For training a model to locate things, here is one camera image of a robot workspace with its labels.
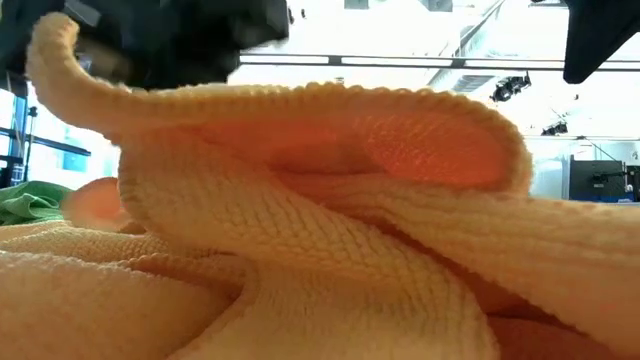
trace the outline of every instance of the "orange towel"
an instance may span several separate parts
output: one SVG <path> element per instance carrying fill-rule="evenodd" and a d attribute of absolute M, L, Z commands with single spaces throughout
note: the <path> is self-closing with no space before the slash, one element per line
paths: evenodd
<path fill-rule="evenodd" d="M 78 66 L 77 30 L 43 18 L 28 72 L 121 147 L 120 175 L 75 193 L 70 223 L 0 229 L 2 358 L 640 356 L 640 210 L 529 198 L 495 111 L 430 90 L 116 87 Z"/>

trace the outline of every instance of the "towel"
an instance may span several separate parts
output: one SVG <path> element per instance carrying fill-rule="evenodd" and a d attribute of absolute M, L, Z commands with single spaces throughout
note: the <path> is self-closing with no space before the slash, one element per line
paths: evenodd
<path fill-rule="evenodd" d="M 44 181 L 0 189 L 0 225 L 62 220 L 60 202 L 70 192 L 64 186 Z"/>
<path fill-rule="evenodd" d="M 120 146 L 119 176 L 67 222 L 0 229 L 3 357 L 640 356 L 640 210 L 530 198 L 497 112 L 428 89 L 129 89 L 78 66 L 77 32 L 44 17 L 27 69 Z"/>

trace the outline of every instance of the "green cloth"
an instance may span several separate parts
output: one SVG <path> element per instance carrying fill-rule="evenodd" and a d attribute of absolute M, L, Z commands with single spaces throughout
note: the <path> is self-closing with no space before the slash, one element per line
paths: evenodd
<path fill-rule="evenodd" d="M 62 220 L 60 202 L 71 191 L 44 181 L 0 189 L 0 226 Z"/>

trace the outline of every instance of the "textured fabric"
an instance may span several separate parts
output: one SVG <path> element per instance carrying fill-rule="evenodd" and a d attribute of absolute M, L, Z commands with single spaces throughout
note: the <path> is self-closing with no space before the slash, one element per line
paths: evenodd
<path fill-rule="evenodd" d="M 77 65 L 77 29 L 45 17 L 28 72 L 121 147 L 119 178 L 75 194 L 70 225 L 0 229 L 3 357 L 640 356 L 640 210 L 529 198 L 498 113 L 430 90 L 114 87 Z"/>
<path fill-rule="evenodd" d="M 44 181 L 0 189 L 0 225 L 62 220 L 60 202 L 70 189 Z"/>

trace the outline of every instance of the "microfiber towel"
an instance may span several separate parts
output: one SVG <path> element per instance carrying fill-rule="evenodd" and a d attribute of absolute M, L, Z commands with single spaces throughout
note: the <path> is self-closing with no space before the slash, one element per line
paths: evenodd
<path fill-rule="evenodd" d="M 64 186 L 44 181 L 0 189 L 0 225 L 62 220 L 60 202 L 70 192 Z"/>
<path fill-rule="evenodd" d="M 93 79 L 50 14 L 39 99 L 120 146 L 66 222 L 0 228 L 10 359 L 633 359 L 639 209 L 534 199 L 466 97 Z"/>

